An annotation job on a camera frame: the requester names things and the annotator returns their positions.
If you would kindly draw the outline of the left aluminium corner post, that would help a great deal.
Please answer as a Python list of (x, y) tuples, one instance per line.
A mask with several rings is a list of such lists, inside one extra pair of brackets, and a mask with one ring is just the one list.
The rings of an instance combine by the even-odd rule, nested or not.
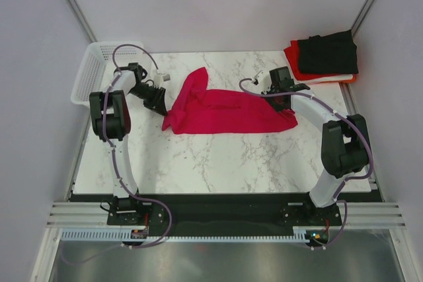
[(97, 38), (95, 36), (95, 33), (93, 32), (93, 29), (91, 28), (77, 0), (65, 0), (65, 2), (68, 4), (71, 12), (76, 18), (78, 25), (80, 26), (81, 30), (83, 31), (83, 34), (85, 35), (85, 38), (90, 43), (96, 42)]

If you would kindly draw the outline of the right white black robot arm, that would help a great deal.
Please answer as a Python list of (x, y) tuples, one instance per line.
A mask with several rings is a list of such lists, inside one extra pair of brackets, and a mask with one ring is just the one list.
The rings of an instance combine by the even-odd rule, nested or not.
[(370, 164), (371, 151), (365, 118), (359, 114), (341, 115), (319, 100), (305, 84), (296, 84), (287, 67), (269, 71), (270, 87), (262, 94), (279, 113), (292, 110), (312, 123), (321, 133), (323, 171), (316, 185), (300, 206), (294, 207), (302, 225), (323, 225), (336, 215), (336, 199), (351, 178), (357, 178)]

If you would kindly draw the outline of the crimson red t shirt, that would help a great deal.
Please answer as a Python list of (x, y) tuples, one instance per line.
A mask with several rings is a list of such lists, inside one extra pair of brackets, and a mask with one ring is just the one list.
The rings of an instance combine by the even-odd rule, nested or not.
[(275, 111), (265, 99), (233, 90), (209, 89), (208, 71), (191, 72), (168, 114), (162, 131), (180, 134), (279, 133), (297, 126), (291, 110)]

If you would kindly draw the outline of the folded black t shirt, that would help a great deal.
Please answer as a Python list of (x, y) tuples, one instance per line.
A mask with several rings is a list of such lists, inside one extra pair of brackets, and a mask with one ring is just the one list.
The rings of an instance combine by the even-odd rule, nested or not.
[(357, 75), (357, 46), (351, 30), (298, 40), (298, 69), (308, 75)]

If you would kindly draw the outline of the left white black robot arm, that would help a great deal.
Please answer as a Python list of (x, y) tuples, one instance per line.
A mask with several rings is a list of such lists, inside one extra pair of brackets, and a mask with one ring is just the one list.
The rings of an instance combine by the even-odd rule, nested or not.
[(147, 71), (138, 63), (116, 69), (109, 87), (89, 95), (91, 124), (94, 134), (108, 147), (114, 181), (113, 198), (100, 208), (108, 213), (108, 225), (148, 225), (150, 202), (134, 196), (139, 193), (132, 172), (128, 136), (132, 128), (126, 96), (143, 101), (143, 105), (161, 116), (167, 115), (163, 87), (147, 78)]

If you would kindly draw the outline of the aluminium front frame rail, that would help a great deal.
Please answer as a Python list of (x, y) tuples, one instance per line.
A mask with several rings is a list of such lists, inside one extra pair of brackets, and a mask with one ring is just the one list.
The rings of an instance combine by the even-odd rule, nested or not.
[[(404, 229), (405, 221), (397, 203), (338, 203), (347, 215), (347, 229)], [(48, 226), (56, 228), (105, 228), (108, 215), (97, 203), (57, 202), (53, 204)]]

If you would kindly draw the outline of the white plastic laundry basket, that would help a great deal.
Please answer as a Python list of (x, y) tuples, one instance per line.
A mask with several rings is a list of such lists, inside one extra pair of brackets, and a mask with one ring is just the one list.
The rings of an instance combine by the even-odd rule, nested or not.
[(101, 41), (89, 44), (77, 72), (71, 93), (73, 104), (89, 107), (92, 92), (104, 92), (114, 80), (117, 67), (138, 63), (145, 69), (151, 66), (140, 48), (139, 41)]

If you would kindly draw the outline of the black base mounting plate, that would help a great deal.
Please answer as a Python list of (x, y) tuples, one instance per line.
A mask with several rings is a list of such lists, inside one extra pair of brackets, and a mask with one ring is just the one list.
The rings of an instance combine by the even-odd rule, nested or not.
[(307, 193), (299, 194), (157, 194), (144, 195), (147, 228), (154, 236), (162, 234), (264, 236), (292, 234), (294, 227), (339, 226), (340, 211), (323, 225), (302, 225), (294, 207), (300, 206)]

